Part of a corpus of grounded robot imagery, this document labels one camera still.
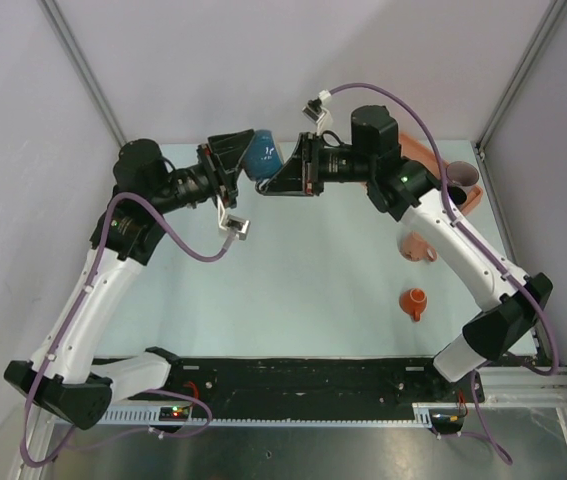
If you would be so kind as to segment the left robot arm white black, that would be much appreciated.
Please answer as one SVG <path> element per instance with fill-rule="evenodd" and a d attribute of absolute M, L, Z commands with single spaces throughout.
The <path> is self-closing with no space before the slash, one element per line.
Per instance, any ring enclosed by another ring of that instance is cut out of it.
<path fill-rule="evenodd" d="M 246 235 L 248 223 L 228 216 L 238 197 L 242 160 L 255 138 L 252 129 L 211 136 L 196 149 L 194 164 L 176 168 L 159 144 L 137 139 L 124 144 L 113 167 L 115 185 L 90 237 L 82 274 L 59 319 L 27 360 L 11 361 L 5 380 L 26 399 L 87 430 L 110 404 L 153 390 L 177 397 L 185 376 L 175 355 L 158 347 L 107 365 L 93 363 L 96 348 L 119 302 L 147 266 L 164 237 L 201 263 L 219 261 Z M 212 201 L 225 239 L 220 250 L 203 255 L 167 223 L 167 213 Z"/>

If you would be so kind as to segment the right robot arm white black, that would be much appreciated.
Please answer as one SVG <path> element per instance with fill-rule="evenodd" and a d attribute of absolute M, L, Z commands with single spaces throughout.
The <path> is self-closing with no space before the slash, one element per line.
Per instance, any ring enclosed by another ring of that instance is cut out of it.
<path fill-rule="evenodd" d="M 384 106 L 350 117 L 351 141 L 330 145 L 322 135 L 298 137 L 291 157 L 273 173 L 252 175 L 267 196 L 318 196 L 327 183 L 362 183 L 374 207 L 419 234 L 460 278 L 480 312 L 433 359 L 427 393 L 449 400 L 461 378 L 497 361 L 541 319 L 553 290 L 543 273 L 529 275 L 502 257 L 445 201 L 445 189 L 422 163 L 403 155 L 399 126 Z"/>

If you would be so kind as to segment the dark blue mug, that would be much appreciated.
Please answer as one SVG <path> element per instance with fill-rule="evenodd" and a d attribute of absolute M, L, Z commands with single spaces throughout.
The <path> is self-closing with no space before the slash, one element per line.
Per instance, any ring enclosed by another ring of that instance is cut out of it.
<path fill-rule="evenodd" d="M 248 178 L 261 182 L 272 178 L 282 167 L 281 152 L 270 130 L 256 130 L 242 158 Z"/>

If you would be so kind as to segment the pink mug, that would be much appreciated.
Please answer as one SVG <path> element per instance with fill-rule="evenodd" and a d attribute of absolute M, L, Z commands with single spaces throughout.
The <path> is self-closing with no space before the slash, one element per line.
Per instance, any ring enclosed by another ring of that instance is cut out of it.
<path fill-rule="evenodd" d="M 436 250 L 417 232 L 405 236 L 400 245 L 400 253 L 412 262 L 435 262 L 438 258 Z"/>

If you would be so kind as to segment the purple mug black handle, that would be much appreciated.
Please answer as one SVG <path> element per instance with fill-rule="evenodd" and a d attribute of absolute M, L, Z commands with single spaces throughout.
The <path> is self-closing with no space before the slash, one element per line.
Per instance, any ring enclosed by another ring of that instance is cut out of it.
<path fill-rule="evenodd" d="M 473 189 L 480 179 L 477 168 L 462 161 L 449 163 L 446 167 L 446 176 L 451 185 L 465 192 Z"/>

